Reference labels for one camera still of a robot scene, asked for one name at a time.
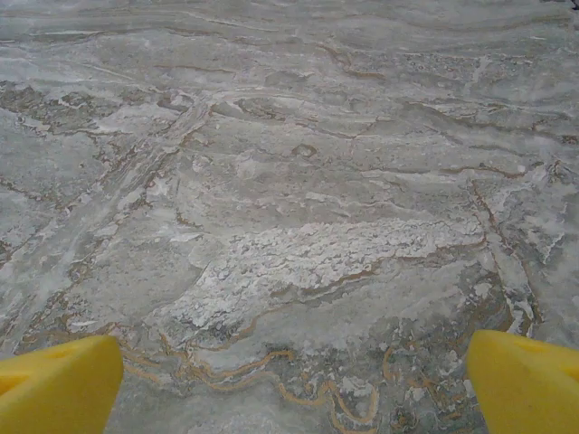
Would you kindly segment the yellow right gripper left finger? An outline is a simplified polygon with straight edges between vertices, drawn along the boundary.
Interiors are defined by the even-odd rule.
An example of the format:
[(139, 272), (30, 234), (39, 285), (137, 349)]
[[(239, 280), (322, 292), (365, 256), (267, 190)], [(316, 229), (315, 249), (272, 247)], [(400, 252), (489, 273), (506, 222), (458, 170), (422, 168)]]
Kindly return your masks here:
[(109, 335), (0, 360), (0, 434), (103, 434), (122, 378)]

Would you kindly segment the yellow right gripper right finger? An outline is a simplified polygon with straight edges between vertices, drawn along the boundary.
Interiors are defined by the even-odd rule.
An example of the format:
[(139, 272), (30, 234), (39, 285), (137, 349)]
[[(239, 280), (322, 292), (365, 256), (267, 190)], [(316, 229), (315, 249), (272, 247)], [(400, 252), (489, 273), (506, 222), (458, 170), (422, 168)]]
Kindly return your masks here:
[(476, 331), (467, 372), (489, 434), (579, 434), (579, 351)]

